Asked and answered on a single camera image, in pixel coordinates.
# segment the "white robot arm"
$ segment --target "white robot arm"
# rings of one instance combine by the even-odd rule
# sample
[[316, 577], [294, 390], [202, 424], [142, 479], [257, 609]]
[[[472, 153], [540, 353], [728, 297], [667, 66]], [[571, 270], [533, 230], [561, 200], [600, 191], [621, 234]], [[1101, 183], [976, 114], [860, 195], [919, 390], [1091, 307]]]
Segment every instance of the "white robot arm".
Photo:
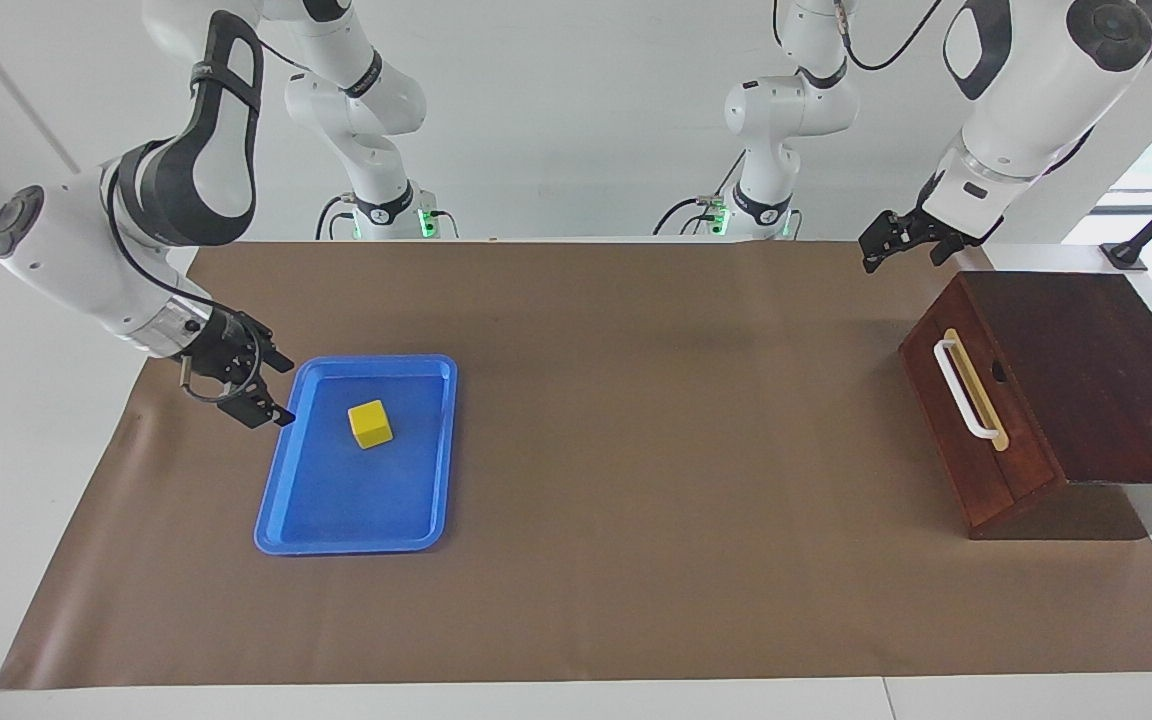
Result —
[[[846, 0], [846, 9], [858, 3]], [[726, 106], [727, 127], [745, 142], [745, 167], [723, 197], [732, 211], [727, 232], [758, 237], [780, 234], [790, 214], [801, 160], [788, 141], [844, 131], [861, 107], [833, 0], [787, 0], [774, 22], [799, 69], [741, 83]]]
[[865, 270], [935, 243], [943, 264], [978, 247], [1005, 211], [1082, 147], [1152, 58], [1152, 0], [968, 0], [945, 60], [973, 101], [915, 210], [861, 234]]
[[[359, 204], [388, 209], [391, 218], [367, 215], [369, 225], [392, 228], [386, 232], [401, 232], [417, 217], [417, 191], [379, 132], [419, 127], [424, 99], [411, 78], [376, 54], [347, 0], [146, 0], [143, 9], [165, 50], [200, 59], [187, 128], [68, 182], [17, 192], [0, 210], [0, 263], [115, 336], [180, 361], [189, 395], [252, 429], [291, 423], [260, 378], [262, 364], [291, 370], [270, 328], [215, 302], [166, 263], [170, 247], [225, 245], [251, 223], [264, 76], [255, 29], [262, 18], [291, 23], [316, 69], [303, 78], [319, 85], [311, 92], [323, 118], [316, 128], [334, 138]], [[338, 123], [361, 129], [342, 132]], [[223, 395], [197, 395], [192, 374], [222, 382]]]

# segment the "wooden drawer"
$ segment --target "wooden drawer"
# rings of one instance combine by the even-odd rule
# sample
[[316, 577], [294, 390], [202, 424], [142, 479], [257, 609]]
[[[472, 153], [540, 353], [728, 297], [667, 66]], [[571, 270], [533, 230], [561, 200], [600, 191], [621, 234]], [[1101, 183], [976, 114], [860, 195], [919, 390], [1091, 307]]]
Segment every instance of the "wooden drawer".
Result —
[[1152, 532], [1152, 313], [1123, 278], [960, 274], [901, 357], [970, 537]]

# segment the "green indicator light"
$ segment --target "green indicator light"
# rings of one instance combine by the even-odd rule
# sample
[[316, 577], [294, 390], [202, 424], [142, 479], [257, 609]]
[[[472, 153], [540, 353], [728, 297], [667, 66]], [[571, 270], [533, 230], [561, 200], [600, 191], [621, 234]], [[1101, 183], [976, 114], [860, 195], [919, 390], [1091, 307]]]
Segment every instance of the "green indicator light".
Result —
[[718, 220], [713, 225], [714, 234], [727, 234], [727, 223], [732, 222], [732, 211], [721, 209], [718, 211]]
[[420, 211], [420, 232], [424, 233], [425, 237], [434, 237], [438, 234], [438, 225], [434, 223], [434, 218], [431, 217], [429, 210]]

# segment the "white wall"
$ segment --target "white wall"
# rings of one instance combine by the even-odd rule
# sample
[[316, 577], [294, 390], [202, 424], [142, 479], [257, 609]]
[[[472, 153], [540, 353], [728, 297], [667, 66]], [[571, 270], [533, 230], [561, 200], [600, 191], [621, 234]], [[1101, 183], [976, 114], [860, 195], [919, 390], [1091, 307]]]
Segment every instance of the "white wall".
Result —
[[[864, 109], [851, 131], [801, 142], [804, 237], [854, 237], [878, 210], [914, 202], [969, 111], [941, 65], [953, 5], [890, 70], [852, 70]], [[188, 68], [151, 44], [138, 6], [0, 3], [1, 67], [83, 167], [174, 135], [188, 115]], [[925, 6], [864, 3], [856, 51], [886, 56]], [[429, 94], [425, 128], [399, 138], [408, 169], [477, 237], [647, 232], [674, 200], [713, 190], [736, 154], [721, 119], [728, 88], [793, 69], [773, 45], [770, 1], [369, 0], [358, 12], [385, 58]], [[294, 52], [282, 28], [262, 35]], [[268, 68], [251, 236], [303, 238], [344, 177], [285, 113], [289, 70], [273, 58]], [[38, 145], [37, 132], [0, 132], [8, 137]], [[1026, 197], [998, 240], [1060, 241], [1149, 141], [1152, 67], [1078, 162]], [[9, 184], [61, 172], [0, 145]]]

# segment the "cable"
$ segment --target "cable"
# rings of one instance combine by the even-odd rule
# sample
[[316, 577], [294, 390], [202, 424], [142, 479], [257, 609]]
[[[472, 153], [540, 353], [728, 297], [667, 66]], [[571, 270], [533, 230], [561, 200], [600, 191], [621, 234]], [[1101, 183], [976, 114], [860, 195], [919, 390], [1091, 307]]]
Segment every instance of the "cable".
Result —
[[713, 222], [714, 219], [715, 218], [708, 213], [700, 213], [696, 215], [696, 218], [687, 220], [685, 223], [682, 223], [682, 232], [679, 232], [679, 234], [687, 234], [687, 228], [689, 228], [691, 223], [696, 223], [696, 227], [692, 228], [691, 234], [699, 233], [700, 227], [703, 227], [704, 223]]
[[727, 170], [727, 176], [723, 176], [723, 182], [718, 183], [718, 190], [714, 191], [714, 195], [722, 195], [723, 189], [727, 187], [727, 181], [730, 181], [733, 174], [736, 174], [736, 168], [740, 167], [740, 161], [745, 159], [746, 152], [749, 150], [740, 151], [740, 156], [736, 156], [736, 161], [732, 164], [732, 169]]
[[448, 213], [447, 210], [434, 210], [433, 213], [429, 214], [430, 218], [447, 218], [452, 220], [452, 232], [456, 233], [456, 240], [461, 240], [461, 228], [456, 225], [456, 215]]
[[1047, 168], [1047, 172], [1043, 173], [1043, 176], [1047, 177], [1047, 176], [1049, 176], [1049, 174], [1055, 173], [1056, 170], [1059, 170], [1061, 168], [1064, 168], [1064, 165], [1067, 162], [1069, 162], [1070, 160], [1073, 160], [1074, 156], [1077, 156], [1078, 151], [1082, 150], [1084, 145], [1087, 145], [1087, 141], [1089, 141], [1089, 138], [1092, 137], [1092, 131], [1094, 129], [1096, 129], [1096, 126], [1089, 127], [1087, 131], [1083, 132], [1083, 137], [1079, 137], [1078, 142], [1075, 143], [1074, 150], [1070, 150], [1068, 156], [1064, 156], [1064, 158], [1061, 158], [1055, 165], [1052, 165], [1052, 167]]
[[328, 220], [328, 213], [338, 205], [338, 202], [344, 200], [339, 195], [335, 195], [332, 197], [332, 200], [328, 200], [328, 204], [323, 206], [323, 211], [319, 213], [319, 225], [314, 228], [314, 240], [323, 240], [323, 223]]
[[685, 209], [687, 205], [702, 205], [702, 204], [703, 200], [700, 200], [699, 197], [689, 197], [689, 199], [679, 202], [677, 205], [673, 206], [673, 209], [669, 209], [668, 213], [664, 214], [664, 218], [660, 218], [660, 222], [657, 223], [657, 227], [654, 228], [652, 234], [660, 234], [660, 228], [664, 228], [664, 225], [669, 222], [669, 218], [673, 218], [673, 215], [675, 215], [675, 213], [677, 213], [679, 210]]
[[905, 40], [905, 44], [901, 45], [900, 50], [896, 50], [896, 54], [887, 58], [881, 63], [867, 65], [863, 63], [859, 58], [856, 58], [856, 54], [851, 50], [851, 29], [849, 28], [849, 24], [847, 24], [847, 9], [842, 6], [842, 0], [833, 0], [833, 5], [835, 5], [835, 8], [838, 9], [838, 28], [840, 28], [840, 32], [842, 33], [842, 45], [847, 48], [847, 55], [851, 59], [852, 63], [856, 63], [856, 67], [867, 70], [869, 73], [878, 73], [878, 70], [890, 68], [892, 65], [896, 63], [896, 60], [901, 59], [901, 55], [905, 54], [909, 46], [914, 45], [915, 40], [918, 40], [918, 36], [922, 35], [923, 28], [927, 26], [927, 23], [932, 20], [932, 15], [937, 14], [937, 9], [940, 9], [943, 1], [945, 0], [935, 0], [932, 3], [931, 8], [927, 9], [927, 14], [923, 15], [923, 20], [919, 20], [918, 25], [914, 29], [914, 32], [910, 33], [909, 40]]
[[240, 314], [237, 310], [233, 309], [233, 306], [225, 305], [222, 302], [211, 300], [210, 297], [202, 297], [200, 295], [195, 295], [195, 293], [172, 287], [168, 283], [160, 281], [159, 278], [150, 274], [147, 270], [143, 268], [141, 264], [136, 262], [136, 258], [132, 258], [132, 252], [127, 249], [127, 242], [123, 241], [123, 233], [119, 232], [118, 220], [114, 218], [114, 190], [116, 187], [118, 168], [115, 167], [114, 172], [109, 174], [109, 190], [105, 192], [105, 219], [109, 220], [109, 234], [111, 236], [114, 236], [114, 245], [118, 247], [119, 253], [123, 256], [123, 260], [127, 260], [127, 264], [131, 265], [132, 270], [136, 270], [142, 278], [145, 278], [156, 287], [161, 288], [161, 290], [169, 291], [172, 295], [177, 297], [183, 297], [183, 300], [191, 300], [198, 302], [198, 304], [211, 306], [211, 309], [220, 310], [221, 313], [233, 316], [234, 320], [237, 320], [238, 325], [242, 325], [243, 329], [247, 331], [248, 336], [252, 340], [252, 347], [255, 347], [256, 350], [256, 359], [252, 363], [251, 372], [247, 373], [247, 380], [243, 381], [241, 386], [234, 386], [219, 397], [198, 395], [198, 393], [194, 392], [194, 389], [189, 387], [184, 387], [183, 389], [189, 397], [195, 397], [198, 402], [206, 402], [206, 404], [210, 406], [220, 406], [221, 402], [241, 396], [243, 392], [247, 392], [247, 386], [250, 386], [250, 384], [255, 381], [256, 377], [260, 373], [260, 364], [264, 361], [264, 356], [262, 356], [259, 334], [256, 333], [256, 328], [252, 328], [251, 325], [242, 318], [242, 314]]
[[293, 59], [288, 58], [287, 55], [283, 55], [282, 53], [279, 53], [279, 51], [274, 50], [274, 46], [270, 45], [268, 41], [262, 40], [262, 38], [259, 38], [259, 37], [257, 37], [256, 40], [260, 43], [262, 47], [264, 47], [265, 50], [268, 50], [270, 53], [273, 53], [274, 56], [278, 58], [279, 60], [283, 60], [285, 63], [291, 65], [293, 68], [305, 70], [305, 73], [313, 73], [314, 71], [314, 70], [311, 70], [310, 68], [306, 68], [304, 65], [297, 63], [296, 60], [293, 60]]
[[799, 223], [794, 225], [794, 237], [791, 237], [790, 242], [799, 241], [799, 232], [803, 229], [803, 220], [806, 219], [806, 215], [803, 214], [803, 210], [790, 210], [790, 218], [794, 215], [799, 218]]
[[351, 213], [336, 213], [335, 215], [332, 217], [332, 222], [328, 223], [328, 240], [335, 240], [335, 222], [340, 218], [353, 219], [353, 214]]

